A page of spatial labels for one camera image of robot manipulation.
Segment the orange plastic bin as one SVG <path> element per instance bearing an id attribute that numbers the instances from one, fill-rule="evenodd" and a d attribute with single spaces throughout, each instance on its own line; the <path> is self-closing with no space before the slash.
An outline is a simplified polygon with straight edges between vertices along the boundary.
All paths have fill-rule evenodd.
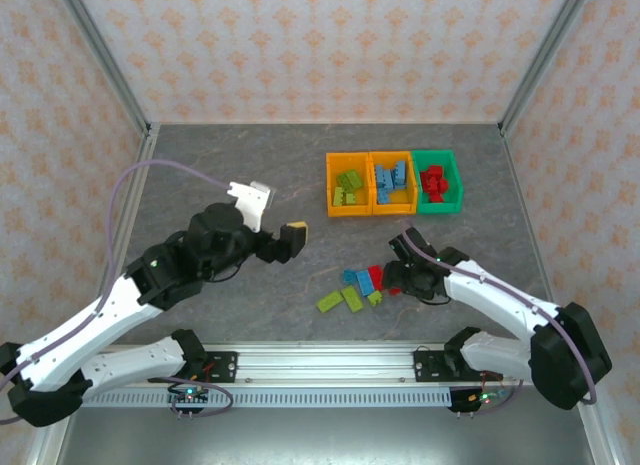
<path id="1" fill-rule="evenodd" d="M 326 199 L 329 217 L 365 217 L 373 213 L 374 180 L 372 176 L 371 160 L 368 152 L 329 152 L 326 154 Z M 364 186 L 354 191 L 355 205 L 334 207 L 333 193 L 337 183 L 337 175 L 348 170 L 356 170 Z"/>
<path id="2" fill-rule="evenodd" d="M 374 151 L 369 152 L 374 180 L 374 201 L 373 215 L 411 215 L 417 211 L 418 186 L 414 176 L 413 160 L 409 151 Z M 377 204 L 377 192 L 375 180 L 375 165 L 382 165 L 392 172 L 396 162 L 404 160 L 406 162 L 406 189 L 400 191 L 389 190 L 391 203 L 388 205 Z"/>

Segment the black controller board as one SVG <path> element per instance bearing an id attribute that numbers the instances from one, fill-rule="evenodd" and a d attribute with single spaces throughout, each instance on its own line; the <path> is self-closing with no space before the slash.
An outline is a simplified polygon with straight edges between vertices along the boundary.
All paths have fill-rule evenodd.
<path id="1" fill-rule="evenodd" d="M 480 387 L 452 387 L 448 409 L 459 416 L 483 415 L 500 410 L 511 398 L 504 389 L 484 390 Z"/>
<path id="2" fill-rule="evenodd" d="M 202 387 L 174 384 L 167 392 L 170 409 L 178 416 L 197 415 L 209 403 L 209 393 Z"/>

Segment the green plastic bin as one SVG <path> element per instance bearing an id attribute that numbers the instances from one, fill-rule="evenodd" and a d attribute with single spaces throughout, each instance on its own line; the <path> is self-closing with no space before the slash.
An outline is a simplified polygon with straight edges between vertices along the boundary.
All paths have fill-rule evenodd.
<path id="1" fill-rule="evenodd" d="M 456 158 L 452 150 L 414 150 L 411 152 L 414 175 L 418 186 L 417 213 L 418 214 L 454 214 L 459 213 L 464 198 L 464 186 L 458 171 Z M 445 195 L 445 203 L 430 203 L 427 194 L 423 191 L 420 179 L 420 171 L 430 165 L 441 165 L 444 176 L 449 182 L 449 189 Z M 437 186 L 437 181 L 430 181 Z"/>

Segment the aluminium side rail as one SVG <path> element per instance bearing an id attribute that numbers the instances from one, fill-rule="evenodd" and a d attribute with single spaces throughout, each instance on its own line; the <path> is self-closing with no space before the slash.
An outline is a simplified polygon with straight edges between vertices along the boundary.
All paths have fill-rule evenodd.
<path id="1" fill-rule="evenodd" d="M 159 123 L 152 123 L 150 130 L 143 133 L 136 162 L 153 157 L 160 127 Z M 119 189 L 122 203 L 111 240 L 116 272 L 121 271 L 126 258 L 147 174 L 146 168 L 132 172 Z M 23 465 L 57 465 L 70 421 L 71 418 L 67 417 L 54 425 L 37 428 Z"/>
<path id="2" fill-rule="evenodd" d="M 514 155 L 510 151 L 508 140 L 505 137 L 501 138 L 501 143 L 523 210 L 527 231 L 533 246 L 536 263 L 540 270 L 546 295 L 549 299 L 554 299 L 555 294 L 545 267 L 545 261 L 538 246 L 533 222 L 526 206 L 525 193 L 517 174 Z M 596 386 L 596 392 L 598 400 L 595 405 L 578 405 L 579 416 L 585 431 L 593 463 L 594 465 L 632 465 L 627 460 L 627 453 L 615 430 L 614 418 L 616 417 L 616 413 L 614 402 L 603 381 Z"/>

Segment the aluminium frame post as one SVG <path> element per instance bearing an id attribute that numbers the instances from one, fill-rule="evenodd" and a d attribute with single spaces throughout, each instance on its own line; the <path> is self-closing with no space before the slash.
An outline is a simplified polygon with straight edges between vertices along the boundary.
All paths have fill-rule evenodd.
<path id="1" fill-rule="evenodd" d="M 67 7 L 86 44 L 124 106 L 127 116 L 139 132 L 147 135 L 151 129 L 151 123 L 143 112 L 85 1 L 62 0 L 62 2 Z"/>
<path id="2" fill-rule="evenodd" d="M 522 80 L 511 98 L 503 117 L 497 123 L 500 135 L 507 137 L 525 109 L 548 66 L 555 57 L 574 20 L 586 0 L 564 0 L 537 48 Z"/>

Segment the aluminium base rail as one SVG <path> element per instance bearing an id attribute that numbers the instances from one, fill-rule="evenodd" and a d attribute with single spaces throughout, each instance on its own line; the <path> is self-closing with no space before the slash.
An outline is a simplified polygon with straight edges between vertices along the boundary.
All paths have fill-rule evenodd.
<path id="1" fill-rule="evenodd" d="M 402 342 L 252 342 L 202 345 L 191 335 L 101 352 L 81 367 L 91 394 L 146 381 L 167 382 L 206 351 L 238 353 L 234 384 L 311 387 L 414 383 L 413 352 L 437 345 Z"/>

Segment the grey metal panel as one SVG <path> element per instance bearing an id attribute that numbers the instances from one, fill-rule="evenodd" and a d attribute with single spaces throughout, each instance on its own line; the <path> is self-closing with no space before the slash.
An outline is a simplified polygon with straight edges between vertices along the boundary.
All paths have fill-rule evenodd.
<path id="1" fill-rule="evenodd" d="M 594 465 L 579 416 L 526 397 L 497 413 L 446 409 L 85 409 L 59 465 Z"/>

